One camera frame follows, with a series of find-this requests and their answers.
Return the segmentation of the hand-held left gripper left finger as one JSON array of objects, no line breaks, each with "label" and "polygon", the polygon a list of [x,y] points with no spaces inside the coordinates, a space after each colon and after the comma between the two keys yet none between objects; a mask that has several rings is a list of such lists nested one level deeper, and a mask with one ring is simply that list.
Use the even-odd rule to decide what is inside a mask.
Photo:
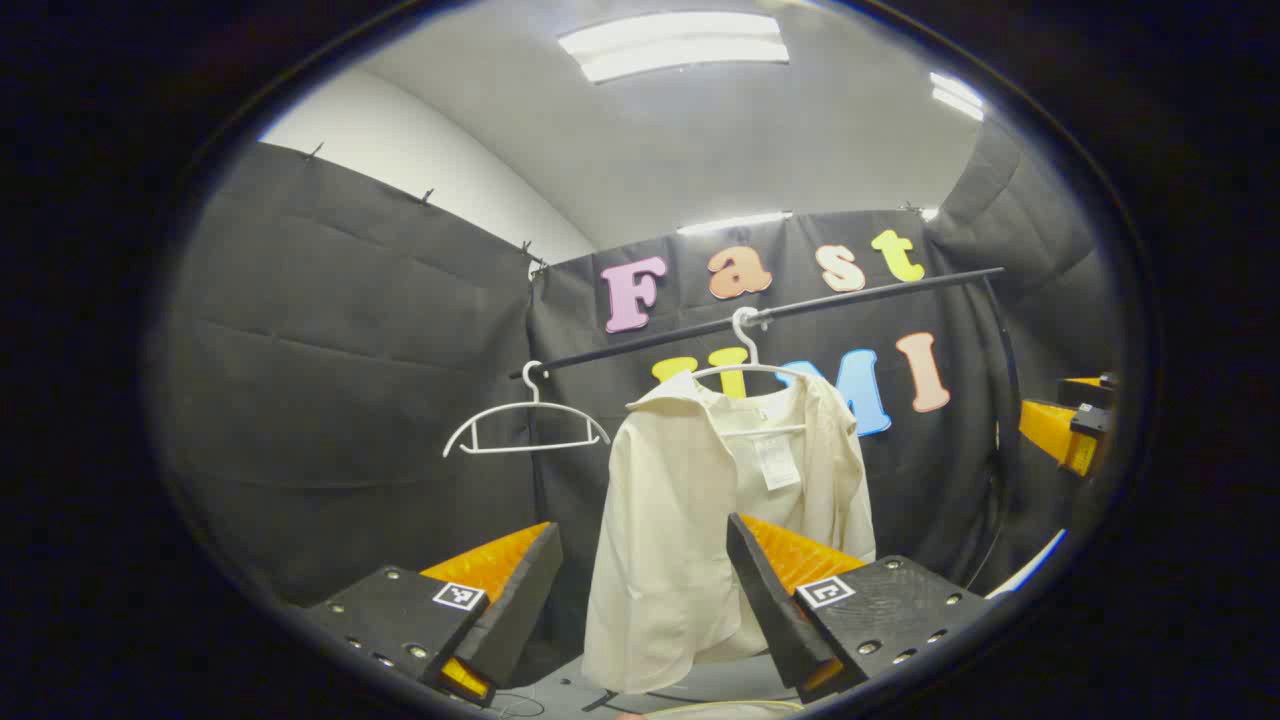
[{"label": "hand-held left gripper left finger", "polygon": [[384,565],[300,610],[333,643],[479,707],[511,684],[563,561],[543,521],[424,570]]}]

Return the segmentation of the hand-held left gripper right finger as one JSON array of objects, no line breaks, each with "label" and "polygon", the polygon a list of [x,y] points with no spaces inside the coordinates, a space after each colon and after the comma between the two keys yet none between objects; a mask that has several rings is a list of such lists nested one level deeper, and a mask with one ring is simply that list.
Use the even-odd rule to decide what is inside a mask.
[{"label": "hand-held left gripper right finger", "polygon": [[844,693],[946,646],[989,600],[904,556],[861,561],[740,512],[726,550],[785,687]]}]

